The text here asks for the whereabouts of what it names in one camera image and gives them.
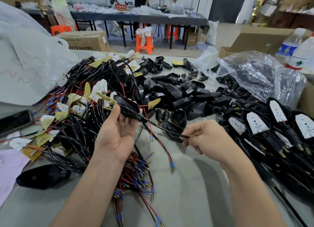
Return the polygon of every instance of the red sign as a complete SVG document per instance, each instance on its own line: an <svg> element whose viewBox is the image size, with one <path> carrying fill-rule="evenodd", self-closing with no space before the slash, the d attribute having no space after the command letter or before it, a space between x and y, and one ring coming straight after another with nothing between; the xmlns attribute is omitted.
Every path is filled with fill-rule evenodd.
<svg viewBox="0 0 314 227"><path fill-rule="evenodd" d="M116 9L119 11L128 11L128 6L122 5L122 4L116 4Z"/></svg>

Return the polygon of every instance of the plastic bottle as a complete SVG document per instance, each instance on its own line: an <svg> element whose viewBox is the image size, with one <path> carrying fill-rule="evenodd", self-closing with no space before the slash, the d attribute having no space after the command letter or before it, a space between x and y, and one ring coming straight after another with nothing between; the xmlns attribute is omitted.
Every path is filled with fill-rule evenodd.
<svg viewBox="0 0 314 227"><path fill-rule="evenodd" d="M278 52L275 55L275 58L282 63L286 64L285 60L287 57L292 56L293 51L300 46L302 43L302 36L306 29L297 28L292 35L290 35L281 45Z"/></svg>
<svg viewBox="0 0 314 227"><path fill-rule="evenodd" d="M293 70L301 70L307 62L314 56L314 32L311 37L305 40L287 60L285 67Z"/></svg>

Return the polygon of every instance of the person's right hand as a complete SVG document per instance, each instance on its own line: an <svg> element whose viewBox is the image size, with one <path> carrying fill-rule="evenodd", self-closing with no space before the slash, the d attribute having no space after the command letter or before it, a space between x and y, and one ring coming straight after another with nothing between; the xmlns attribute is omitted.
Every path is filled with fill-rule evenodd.
<svg viewBox="0 0 314 227"><path fill-rule="evenodd" d="M188 126L182 133L190 138L183 140L183 145L191 145L199 154L225 165L238 155L244 155L242 150L214 120L198 122Z"/></svg>

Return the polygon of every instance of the blue bottle label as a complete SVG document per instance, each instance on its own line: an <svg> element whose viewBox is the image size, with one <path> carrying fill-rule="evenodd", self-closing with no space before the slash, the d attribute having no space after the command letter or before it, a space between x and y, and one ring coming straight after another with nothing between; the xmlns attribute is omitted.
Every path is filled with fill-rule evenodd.
<svg viewBox="0 0 314 227"><path fill-rule="evenodd" d="M297 47L292 47L292 46L288 46L288 45L285 45L285 44L282 44L280 49L278 50L277 52L277 55L282 55L282 56L285 56L285 57L290 57L292 56L294 50L296 49Z"/></svg>

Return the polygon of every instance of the smartphone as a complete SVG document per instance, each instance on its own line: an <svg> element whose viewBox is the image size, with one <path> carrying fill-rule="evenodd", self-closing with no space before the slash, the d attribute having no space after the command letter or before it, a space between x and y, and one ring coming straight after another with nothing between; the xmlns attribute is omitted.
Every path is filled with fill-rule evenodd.
<svg viewBox="0 0 314 227"><path fill-rule="evenodd" d="M22 130L34 124L34 118L30 110L24 110L16 114L0 119L0 138L16 131Z"/></svg>

